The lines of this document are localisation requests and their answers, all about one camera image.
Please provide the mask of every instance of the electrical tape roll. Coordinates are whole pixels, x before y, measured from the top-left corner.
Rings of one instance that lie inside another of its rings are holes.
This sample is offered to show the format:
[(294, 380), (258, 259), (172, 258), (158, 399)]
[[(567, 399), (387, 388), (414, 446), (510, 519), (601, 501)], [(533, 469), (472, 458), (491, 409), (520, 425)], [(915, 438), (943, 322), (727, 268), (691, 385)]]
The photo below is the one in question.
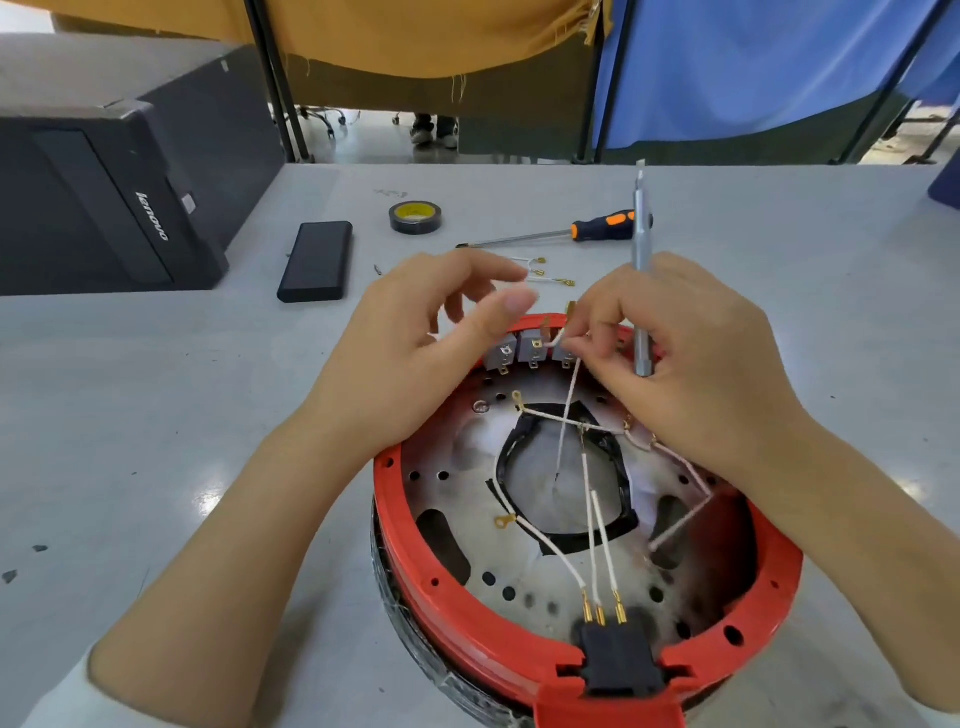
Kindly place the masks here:
[(390, 208), (390, 227), (405, 235), (426, 235), (438, 229), (442, 222), (440, 207), (422, 200)]

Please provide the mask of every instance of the circular metal plate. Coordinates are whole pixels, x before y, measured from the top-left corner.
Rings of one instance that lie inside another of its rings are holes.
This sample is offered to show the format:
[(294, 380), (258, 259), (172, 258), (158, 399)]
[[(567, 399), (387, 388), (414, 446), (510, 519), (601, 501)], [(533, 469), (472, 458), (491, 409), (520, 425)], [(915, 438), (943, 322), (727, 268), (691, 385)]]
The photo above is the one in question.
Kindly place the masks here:
[[(571, 375), (552, 361), (536, 370), (517, 364), (506, 375), (474, 372), (402, 446), (406, 496), (421, 535), (441, 563), (501, 617), (565, 642), (583, 618), (580, 590), (562, 561), (542, 554), (540, 543), (526, 531), (515, 523), (505, 529), (495, 525), (504, 511), (487, 481), (519, 417), (511, 393), (518, 390), (531, 408), (563, 403)], [(623, 405), (586, 370), (573, 399), (600, 425), (622, 428), (627, 415)], [(559, 423), (543, 423), (513, 458), (504, 485), (541, 531), (582, 532), (587, 520), (581, 442), (577, 430), (567, 425), (561, 474), (555, 479), (560, 428)], [(660, 554), (669, 558), (654, 559), (673, 568), (658, 568), (647, 551), (651, 534), (668, 525), (664, 519), (674, 521), (704, 496), (685, 466), (657, 451), (636, 448), (623, 437), (617, 440), (639, 526), (611, 541), (612, 560), (628, 616), (642, 619), (659, 655), (665, 646), (719, 621), (730, 602), (749, 589), (756, 572), (754, 531), (742, 497), (715, 497), (671, 542), (670, 552)], [(588, 446), (587, 453), (591, 486), (601, 498), (604, 521), (610, 522), (620, 510), (612, 464), (599, 449)], [(613, 619), (599, 544), (596, 556), (600, 597), (608, 619)], [(568, 558), (589, 584), (588, 552)]]

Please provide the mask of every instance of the metal pole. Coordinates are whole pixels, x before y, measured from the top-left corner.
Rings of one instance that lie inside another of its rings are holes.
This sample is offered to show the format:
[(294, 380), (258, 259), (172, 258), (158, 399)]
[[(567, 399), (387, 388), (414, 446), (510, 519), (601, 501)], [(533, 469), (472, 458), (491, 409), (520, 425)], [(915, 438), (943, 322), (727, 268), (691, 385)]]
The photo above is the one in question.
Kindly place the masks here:
[(907, 70), (910, 68), (910, 64), (913, 63), (915, 58), (917, 58), (917, 54), (920, 53), (920, 50), (926, 43), (926, 40), (930, 37), (930, 34), (933, 33), (933, 29), (937, 27), (937, 23), (940, 22), (940, 19), (944, 16), (944, 13), (947, 12), (947, 9), (950, 7), (950, 3), (952, 2), (953, 0), (937, 0), (936, 5), (933, 6), (930, 14), (926, 17), (924, 22), (921, 24), (920, 29), (913, 36), (910, 44), (907, 45), (906, 49), (904, 49), (903, 54), (900, 56), (900, 59), (897, 61), (897, 64), (894, 66), (893, 70), (890, 72), (890, 75), (887, 76), (886, 81), (880, 88), (879, 95), (876, 97), (876, 101), (874, 101), (874, 104), (870, 107), (870, 110), (867, 111), (867, 115), (864, 117), (863, 121), (860, 122), (860, 126), (857, 127), (856, 132), (853, 133), (853, 138), (850, 140), (847, 148), (844, 149), (840, 157), (834, 161), (834, 164), (846, 164), (850, 161), (853, 153), (856, 152), (856, 148), (860, 146), (860, 143), (863, 141), (864, 136), (867, 135), (867, 132), (870, 130), (871, 126), (873, 126), (874, 121), (876, 120), (880, 111), (886, 105), (887, 101), (890, 100), (890, 97), (893, 95), (894, 91), (897, 90), (897, 86), (900, 85), (900, 82), (903, 80), (903, 76), (906, 75)]
[(577, 155), (574, 164), (587, 163), (587, 147), (590, 130), (593, 128), (593, 103), (597, 95), (597, 79), (600, 76), (600, 59), (603, 58), (603, 4), (600, 5), (600, 19), (593, 36), (593, 60), (590, 64), (590, 80), (587, 87), (587, 99), (584, 102), (584, 117), (580, 122), (580, 141), (577, 143)]
[(616, 107), (616, 96), (620, 91), (623, 59), (626, 57), (627, 47), (630, 45), (635, 11), (636, 0), (627, 0), (627, 8), (623, 13), (623, 23), (620, 26), (620, 39), (616, 44), (616, 56), (613, 57), (613, 70), (610, 75), (610, 86), (607, 88), (607, 103), (603, 109), (603, 120), (600, 122), (600, 134), (597, 136), (597, 148), (593, 153), (594, 164), (600, 163), (607, 146), (607, 135), (610, 133), (610, 122), (613, 117), (613, 110)]
[(930, 158), (933, 157), (934, 152), (940, 149), (940, 145), (944, 143), (944, 139), (947, 138), (957, 124), (960, 124), (960, 108), (957, 108), (957, 111), (947, 120), (944, 128), (941, 129), (940, 133), (930, 142), (930, 146), (926, 148), (926, 151), (918, 157), (911, 157), (904, 162), (904, 164), (933, 164), (934, 162), (930, 161)]
[(276, 88), (276, 76), (274, 76), (274, 69), (270, 65), (270, 57), (267, 55), (264, 44), (263, 29), (256, 19), (256, 9), (253, 7), (252, 0), (244, 0), (244, 3), (247, 5), (247, 19), (250, 21), (253, 43), (256, 45), (256, 52), (260, 57), (260, 67), (267, 82), (270, 103), (274, 107), (274, 122), (276, 123), (276, 130), (280, 134), (283, 154), (286, 156), (287, 162), (292, 163), (297, 161), (297, 156), (294, 154), (294, 145), (291, 143), (290, 133), (287, 131), (287, 122), (283, 118), (283, 105), (280, 103), (280, 93)]
[(294, 97), (290, 93), (290, 81), (287, 79), (287, 72), (283, 70), (283, 61), (280, 58), (280, 50), (276, 45), (274, 36), (274, 27), (270, 22), (270, 13), (264, 0), (247, 0), (253, 3), (254, 11), (260, 21), (260, 28), (263, 31), (264, 44), (267, 49), (267, 57), (270, 59), (270, 65), (274, 69), (276, 76), (276, 86), (280, 91), (280, 100), (283, 102), (284, 110), (290, 117), (290, 126), (294, 130), (294, 138), (297, 141), (297, 147), (300, 149), (300, 159), (303, 161), (313, 161), (310, 150), (307, 149), (306, 140), (303, 138), (303, 130), (300, 128), (300, 119), (297, 117), (297, 107), (294, 106)]

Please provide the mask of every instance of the black connector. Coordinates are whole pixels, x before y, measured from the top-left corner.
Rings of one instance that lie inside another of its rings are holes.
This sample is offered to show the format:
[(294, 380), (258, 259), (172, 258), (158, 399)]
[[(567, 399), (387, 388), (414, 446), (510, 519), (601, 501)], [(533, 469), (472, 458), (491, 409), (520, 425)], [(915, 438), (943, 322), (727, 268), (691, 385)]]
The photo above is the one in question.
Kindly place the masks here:
[(654, 660), (640, 620), (603, 627), (579, 622), (574, 634), (587, 656), (580, 674), (588, 695), (642, 699), (666, 689), (663, 671)]

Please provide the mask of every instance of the black rubber gasket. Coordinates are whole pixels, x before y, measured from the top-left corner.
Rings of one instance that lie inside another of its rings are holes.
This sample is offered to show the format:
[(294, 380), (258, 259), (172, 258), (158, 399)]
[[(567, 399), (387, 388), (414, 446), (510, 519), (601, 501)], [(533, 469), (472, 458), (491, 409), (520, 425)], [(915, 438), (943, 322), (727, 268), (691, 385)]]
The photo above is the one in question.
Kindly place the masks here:
[[(528, 404), (527, 409), (542, 412), (546, 415), (555, 415), (557, 417), (564, 415), (564, 405), (558, 402)], [(600, 423), (596, 421), (596, 418), (590, 414), (590, 411), (580, 401), (575, 401), (570, 404), (568, 419), (587, 423), (588, 425), (600, 425)], [(503, 506), (504, 510), (513, 509), (518, 516), (523, 516), (523, 512), (517, 508), (516, 503), (514, 503), (514, 500), (507, 492), (507, 483), (505, 480), (507, 465), (516, 452), (516, 446), (533, 437), (540, 429), (542, 423), (542, 417), (537, 417), (528, 412), (521, 414), (520, 418), (516, 421), (516, 427), (514, 427), (513, 431), (507, 437), (507, 441), (504, 443), (503, 449), (496, 459), (496, 479), (499, 481), (501, 488), (503, 488), (503, 496), (509, 501), (509, 506), (508, 503), (504, 503), (503, 500), (501, 500), (500, 495), (496, 492), (492, 478), (487, 481), (487, 487), (490, 488), (493, 497)], [(613, 463), (613, 469), (616, 472), (617, 490), (620, 496), (620, 513), (616, 517), (616, 520), (607, 526), (607, 538), (613, 541), (613, 539), (630, 533), (639, 524), (639, 518), (636, 516), (636, 512), (630, 502), (630, 478), (627, 477), (627, 468), (623, 463), (623, 452), (616, 438), (609, 432), (589, 429), (584, 433), (584, 438), (592, 442), (610, 457)], [(517, 525), (523, 528), (524, 531), (527, 531), (527, 533), (530, 533), (530, 531), (520, 523)], [(583, 533), (544, 533), (543, 535), (553, 542), (554, 546), (564, 555), (580, 553), (590, 548), (589, 531), (584, 531)], [(530, 536), (540, 544), (540, 553), (544, 555), (553, 553), (549, 546), (541, 542), (540, 539), (537, 539), (532, 533), (530, 533)], [(593, 531), (593, 542), (595, 544), (601, 542), (599, 529)]]

